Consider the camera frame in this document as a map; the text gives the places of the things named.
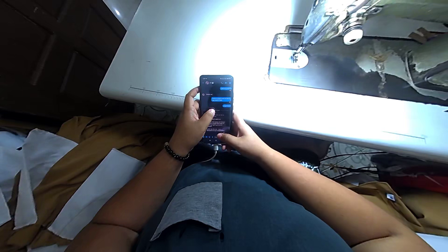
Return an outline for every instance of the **person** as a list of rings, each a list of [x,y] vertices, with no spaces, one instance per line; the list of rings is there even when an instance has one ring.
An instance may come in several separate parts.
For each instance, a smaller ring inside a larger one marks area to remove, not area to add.
[[[168,143],[185,157],[212,121],[191,90]],[[96,214],[66,251],[434,250],[394,217],[266,145],[236,113],[240,154],[182,169],[165,149]]]

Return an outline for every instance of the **charging cable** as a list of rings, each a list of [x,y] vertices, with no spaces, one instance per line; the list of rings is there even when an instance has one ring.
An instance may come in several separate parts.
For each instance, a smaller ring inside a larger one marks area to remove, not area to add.
[[[219,150],[219,144],[214,144],[213,145],[213,150],[215,151],[215,154],[211,157],[211,159],[202,161],[201,163],[205,163],[205,162],[211,161],[212,159],[215,158],[215,156],[216,156],[216,154],[218,153],[218,150]]]

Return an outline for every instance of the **hand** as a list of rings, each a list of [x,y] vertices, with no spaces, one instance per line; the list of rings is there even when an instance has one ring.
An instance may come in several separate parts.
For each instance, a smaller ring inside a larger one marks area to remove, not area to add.
[[[258,161],[271,150],[235,112],[233,112],[233,135],[219,133],[218,138],[226,143],[223,149],[230,151],[233,148],[253,161]]]
[[[170,148],[179,156],[186,156],[201,141],[215,116],[215,110],[210,109],[199,119],[199,102],[193,99],[198,92],[199,88],[195,87],[185,96],[184,110],[169,141]]]

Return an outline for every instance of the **text message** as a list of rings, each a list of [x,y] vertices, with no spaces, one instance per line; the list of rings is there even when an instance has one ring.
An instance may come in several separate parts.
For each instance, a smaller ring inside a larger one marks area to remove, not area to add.
[[[212,97],[212,102],[229,102],[232,101],[231,97]]]

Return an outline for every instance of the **wood panel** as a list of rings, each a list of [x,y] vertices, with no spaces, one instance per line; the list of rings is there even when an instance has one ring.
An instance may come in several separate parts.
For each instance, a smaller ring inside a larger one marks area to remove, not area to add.
[[[124,34],[102,0],[0,0],[0,109],[61,120],[131,112],[99,93]]]

